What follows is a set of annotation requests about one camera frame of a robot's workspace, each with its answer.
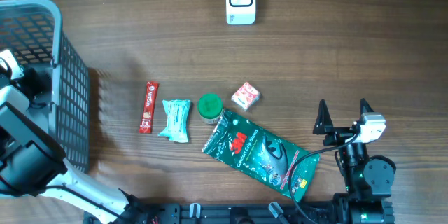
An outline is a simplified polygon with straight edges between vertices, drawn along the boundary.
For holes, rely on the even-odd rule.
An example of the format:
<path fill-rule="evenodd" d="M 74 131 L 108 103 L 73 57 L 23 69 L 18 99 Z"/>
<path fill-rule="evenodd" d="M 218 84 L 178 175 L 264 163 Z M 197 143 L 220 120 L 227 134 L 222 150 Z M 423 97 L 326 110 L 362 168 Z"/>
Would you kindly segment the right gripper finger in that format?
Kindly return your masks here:
<path fill-rule="evenodd" d="M 360 100 L 360 114 L 363 115 L 364 113 L 373 113 L 373 112 L 374 112 L 374 110 L 369 105 L 367 100 L 365 98 L 362 98 Z"/>
<path fill-rule="evenodd" d="M 319 102 L 318 115 L 312 132 L 313 134 L 331 134 L 334 132 L 333 122 L 324 99 Z"/>

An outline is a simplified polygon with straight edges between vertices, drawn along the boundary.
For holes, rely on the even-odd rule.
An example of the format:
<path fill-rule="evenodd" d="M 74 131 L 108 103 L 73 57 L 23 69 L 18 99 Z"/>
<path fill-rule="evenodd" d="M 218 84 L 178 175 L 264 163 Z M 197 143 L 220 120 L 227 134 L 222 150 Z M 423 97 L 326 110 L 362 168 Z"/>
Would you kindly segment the red white tissue pack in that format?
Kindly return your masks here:
<path fill-rule="evenodd" d="M 254 105 L 261 93 L 253 87 L 249 82 L 245 82 L 231 97 L 231 100 L 235 102 L 242 109 L 247 111 L 252 105 Z"/>

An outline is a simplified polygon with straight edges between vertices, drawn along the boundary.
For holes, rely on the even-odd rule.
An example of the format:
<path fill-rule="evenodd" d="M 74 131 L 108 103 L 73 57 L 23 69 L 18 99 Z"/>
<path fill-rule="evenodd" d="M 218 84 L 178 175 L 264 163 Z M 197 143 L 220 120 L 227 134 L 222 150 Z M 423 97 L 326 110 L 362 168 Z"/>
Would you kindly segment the green 3M gloves package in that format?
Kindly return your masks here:
<path fill-rule="evenodd" d="M 293 167 L 305 149 L 231 110 L 224 110 L 202 152 L 298 202 L 320 159 L 313 155 Z"/>

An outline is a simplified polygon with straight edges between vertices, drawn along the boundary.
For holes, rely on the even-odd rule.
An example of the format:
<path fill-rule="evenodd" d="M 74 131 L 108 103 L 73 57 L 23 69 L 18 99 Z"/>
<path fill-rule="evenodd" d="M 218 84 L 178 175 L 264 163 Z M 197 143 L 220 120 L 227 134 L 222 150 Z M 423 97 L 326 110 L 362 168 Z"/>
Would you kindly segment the green lid jar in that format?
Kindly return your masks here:
<path fill-rule="evenodd" d="M 219 121 L 223 113 L 223 103 L 217 94 L 207 93 L 199 98 L 197 110 L 201 119 L 212 125 Z"/>

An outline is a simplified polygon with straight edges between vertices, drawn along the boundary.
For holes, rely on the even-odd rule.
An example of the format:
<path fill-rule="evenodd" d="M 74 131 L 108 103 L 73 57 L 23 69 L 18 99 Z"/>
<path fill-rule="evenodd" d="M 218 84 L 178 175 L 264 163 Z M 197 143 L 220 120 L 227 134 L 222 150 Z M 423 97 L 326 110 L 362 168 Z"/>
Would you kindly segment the red Nescafe coffee stick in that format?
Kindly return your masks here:
<path fill-rule="evenodd" d="M 158 82 L 149 81 L 146 83 L 146 96 L 143 104 L 141 122 L 139 125 L 140 134 L 150 134 L 153 130 L 153 113 L 158 87 Z"/>

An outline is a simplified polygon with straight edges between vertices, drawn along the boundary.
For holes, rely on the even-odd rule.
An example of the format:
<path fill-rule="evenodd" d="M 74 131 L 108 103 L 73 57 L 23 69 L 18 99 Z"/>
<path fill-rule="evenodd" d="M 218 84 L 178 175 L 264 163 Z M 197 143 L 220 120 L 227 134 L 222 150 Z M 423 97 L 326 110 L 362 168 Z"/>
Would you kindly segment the teal wet wipes pack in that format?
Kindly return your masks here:
<path fill-rule="evenodd" d="M 158 134 L 159 137 L 167 137 L 170 141 L 188 143 L 187 122 L 191 101 L 163 100 L 164 112 L 167 116 L 167 126 Z"/>

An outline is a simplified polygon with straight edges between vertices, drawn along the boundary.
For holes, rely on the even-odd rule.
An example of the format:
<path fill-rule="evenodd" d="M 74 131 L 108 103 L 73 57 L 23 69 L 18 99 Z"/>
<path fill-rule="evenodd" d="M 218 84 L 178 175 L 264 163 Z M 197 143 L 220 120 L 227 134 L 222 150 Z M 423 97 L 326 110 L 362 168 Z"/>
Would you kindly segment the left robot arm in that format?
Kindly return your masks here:
<path fill-rule="evenodd" d="M 24 114 L 28 98 L 15 86 L 13 71 L 1 67 L 1 194 L 52 197 L 93 215 L 100 223 L 148 223 L 135 196 L 109 188 L 75 168 L 64 149 Z"/>

